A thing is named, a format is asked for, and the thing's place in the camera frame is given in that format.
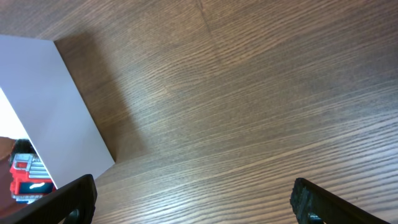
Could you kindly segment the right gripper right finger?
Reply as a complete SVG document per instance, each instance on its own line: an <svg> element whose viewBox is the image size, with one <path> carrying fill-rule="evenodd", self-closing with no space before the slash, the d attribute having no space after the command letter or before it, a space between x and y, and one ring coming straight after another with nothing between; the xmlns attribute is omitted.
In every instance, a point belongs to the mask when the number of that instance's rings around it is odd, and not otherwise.
<svg viewBox="0 0 398 224"><path fill-rule="evenodd" d="M290 204L301 224L388 224L304 178L297 178Z"/></svg>

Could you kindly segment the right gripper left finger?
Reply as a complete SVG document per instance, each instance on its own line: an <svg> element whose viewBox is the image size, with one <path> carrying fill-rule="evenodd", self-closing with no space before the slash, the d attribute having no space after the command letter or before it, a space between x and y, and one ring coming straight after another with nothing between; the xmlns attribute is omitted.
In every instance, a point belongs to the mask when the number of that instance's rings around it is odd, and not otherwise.
<svg viewBox="0 0 398 224"><path fill-rule="evenodd" d="M97 195L93 176L86 174L1 218L1 224L90 224Z"/></svg>

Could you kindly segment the red toy fire truck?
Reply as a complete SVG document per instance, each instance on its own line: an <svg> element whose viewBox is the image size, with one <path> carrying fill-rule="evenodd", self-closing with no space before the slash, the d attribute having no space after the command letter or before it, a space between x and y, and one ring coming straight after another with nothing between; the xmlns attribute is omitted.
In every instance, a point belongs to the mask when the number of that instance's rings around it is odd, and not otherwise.
<svg viewBox="0 0 398 224"><path fill-rule="evenodd" d="M31 204L56 191L44 163L28 139L15 141L9 158L11 197L21 204Z"/></svg>

